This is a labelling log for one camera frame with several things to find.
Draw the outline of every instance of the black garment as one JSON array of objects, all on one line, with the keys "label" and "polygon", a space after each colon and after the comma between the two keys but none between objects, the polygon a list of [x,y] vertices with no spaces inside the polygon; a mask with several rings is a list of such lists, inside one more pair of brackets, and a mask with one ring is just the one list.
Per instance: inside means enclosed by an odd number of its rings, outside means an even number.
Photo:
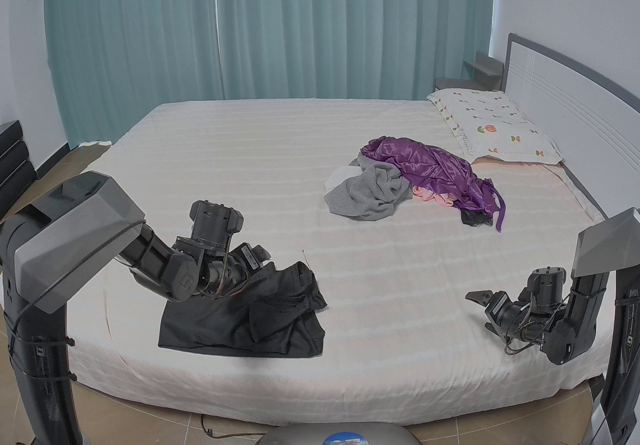
[{"label": "black garment", "polygon": [[236,297],[168,301],[158,346],[222,356],[311,358],[322,354],[326,307],[314,273],[302,262],[253,275]]},{"label": "black garment", "polygon": [[469,226],[493,226],[493,216],[489,216],[484,210],[460,209],[460,219]]}]

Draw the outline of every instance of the pillow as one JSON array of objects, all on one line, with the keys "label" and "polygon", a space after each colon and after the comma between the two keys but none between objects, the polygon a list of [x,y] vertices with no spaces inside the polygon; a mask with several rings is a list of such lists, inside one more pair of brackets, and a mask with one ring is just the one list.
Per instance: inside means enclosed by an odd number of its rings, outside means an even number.
[{"label": "pillow", "polygon": [[469,162],[478,157],[558,164],[562,155],[502,91],[447,88],[428,97],[462,147]]}]

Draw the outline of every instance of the teal curtain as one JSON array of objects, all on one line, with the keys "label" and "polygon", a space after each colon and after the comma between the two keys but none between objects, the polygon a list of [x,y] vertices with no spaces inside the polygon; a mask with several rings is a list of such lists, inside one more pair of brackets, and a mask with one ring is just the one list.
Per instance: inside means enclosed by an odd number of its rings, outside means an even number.
[{"label": "teal curtain", "polygon": [[423,99],[488,52],[493,0],[216,0],[226,98]]},{"label": "teal curtain", "polygon": [[214,0],[45,0],[69,145],[116,141],[155,106],[223,98]]}]

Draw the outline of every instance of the bed sheet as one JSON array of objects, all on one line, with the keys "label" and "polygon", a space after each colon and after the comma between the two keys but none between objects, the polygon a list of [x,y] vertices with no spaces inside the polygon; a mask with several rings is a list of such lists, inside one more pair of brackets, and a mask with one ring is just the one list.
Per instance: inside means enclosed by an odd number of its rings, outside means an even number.
[{"label": "bed sheet", "polygon": [[[113,176],[164,241],[199,199],[244,215],[234,244],[278,268],[305,260],[328,308],[324,353],[233,358],[157,347],[164,300],[112,261],[68,305],[80,382],[144,403],[268,424],[414,424],[553,395],[602,373],[612,281],[591,349],[564,366],[507,356],[470,290],[516,297],[540,266],[570,268],[577,233],[602,219],[556,167],[479,160],[507,204],[503,232],[418,200],[376,222],[329,213],[324,181],[369,139],[407,136],[460,155],[430,102],[248,100],[157,107],[89,169]],[[568,293],[569,284],[564,287]]]}]

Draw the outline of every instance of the purple satin garment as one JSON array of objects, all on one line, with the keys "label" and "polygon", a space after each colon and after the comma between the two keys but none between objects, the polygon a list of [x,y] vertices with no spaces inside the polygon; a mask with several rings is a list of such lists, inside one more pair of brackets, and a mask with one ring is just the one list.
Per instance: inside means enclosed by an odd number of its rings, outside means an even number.
[{"label": "purple satin garment", "polygon": [[[437,194],[452,193],[457,199],[453,207],[482,210],[489,216],[499,212],[495,228],[502,231],[505,210],[502,196],[490,178],[476,177],[471,165],[457,155],[408,137],[387,136],[372,139],[360,153],[375,161],[393,164],[413,185],[426,187]],[[493,195],[498,197],[500,207]]]}]

